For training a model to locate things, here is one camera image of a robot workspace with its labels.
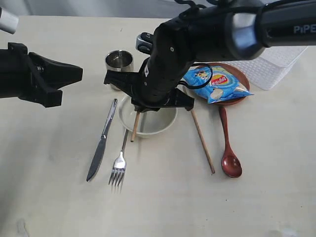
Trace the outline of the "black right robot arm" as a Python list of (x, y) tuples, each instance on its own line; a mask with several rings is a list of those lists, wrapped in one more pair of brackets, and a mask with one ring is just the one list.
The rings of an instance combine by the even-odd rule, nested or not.
[(269, 47), (315, 43), (313, 0), (191, 4), (155, 29), (150, 56), (138, 72), (107, 71), (104, 82), (129, 95), (140, 112), (191, 110), (194, 99), (177, 86), (195, 63), (252, 60)]

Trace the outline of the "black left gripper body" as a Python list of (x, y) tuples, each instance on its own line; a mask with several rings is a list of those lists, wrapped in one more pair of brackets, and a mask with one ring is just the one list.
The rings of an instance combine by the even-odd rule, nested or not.
[(0, 97), (17, 97), (46, 108), (62, 103), (62, 91), (49, 86), (22, 43), (9, 42), (0, 51)]

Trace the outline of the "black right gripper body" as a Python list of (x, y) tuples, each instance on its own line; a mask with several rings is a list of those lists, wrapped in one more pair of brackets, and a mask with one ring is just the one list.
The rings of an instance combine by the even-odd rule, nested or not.
[(141, 113), (170, 107), (170, 92), (188, 71), (188, 65), (175, 65), (158, 58), (146, 59), (139, 71), (140, 80), (135, 86), (131, 103)]

